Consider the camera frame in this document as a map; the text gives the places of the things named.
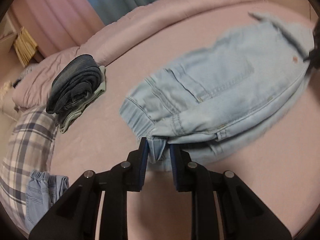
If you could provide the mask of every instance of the metal screw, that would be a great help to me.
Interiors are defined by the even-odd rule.
[[[227,177],[227,178],[233,178],[235,176],[235,174],[232,172],[232,171],[226,171],[224,173],[224,175]]]
[[[188,163],[188,167],[189,168],[195,169],[197,166],[198,166],[198,164],[196,164],[195,162],[189,162]]]
[[[123,168],[125,168],[125,169],[126,169],[126,168],[129,168],[130,165],[131,165],[131,163],[129,163],[129,162],[127,162],[127,161],[121,163],[121,167],[123,167]]]
[[[86,178],[91,178],[93,176],[93,171],[85,171],[83,175]]]

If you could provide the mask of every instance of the pink comforter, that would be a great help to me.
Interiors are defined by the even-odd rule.
[[[18,86],[14,99],[19,105],[46,103],[50,82],[76,55],[91,53],[108,65],[106,93],[65,134],[58,134],[51,173],[67,175],[72,183],[85,170],[101,172],[125,160],[138,145],[118,113],[128,91],[177,56],[210,46],[227,29],[254,23],[248,11],[313,26],[265,0],[159,0],[107,26],[80,48],[47,58]],[[295,107],[264,137],[209,165],[213,171],[234,171],[292,235],[320,202],[319,84],[317,74]],[[190,194],[174,191],[171,173],[148,172],[143,191],[128,193],[129,239],[189,239],[190,208]]]

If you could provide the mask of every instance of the clothing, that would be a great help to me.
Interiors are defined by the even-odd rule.
[[[262,134],[283,116],[288,108],[282,106],[306,87],[310,76],[303,58],[314,47],[312,30],[252,15],[262,22],[233,29],[213,47],[170,62],[125,99],[120,114],[138,138],[148,138],[149,161],[159,162],[159,169],[170,164],[163,155],[167,142],[196,149],[200,163],[225,157],[255,138],[245,132],[262,125]]]
[[[73,120],[77,119],[89,104],[91,104],[94,100],[96,100],[97,97],[99,97],[101,94],[103,94],[106,91],[106,88],[107,88],[106,79],[105,79],[106,68],[104,66],[100,66],[99,69],[101,71],[100,86],[95,90],[95,92],[93,92],[93,94],[90,98],[88,98],[85,102],[83,102],[78,107],[75,107],[72,110],[72,112],[68,114],[68,116],[65,118],[65,120],[60,125],[61,133],[64,133],[68,129],[71,122]]]
[[[69,188],[68,177],[34,170],[26,191],[26,228],[31,231]]]
[[[88,100],[101,83],[101,71],[88,54],[72,60],[54,79],[46,111],[65,116]]]

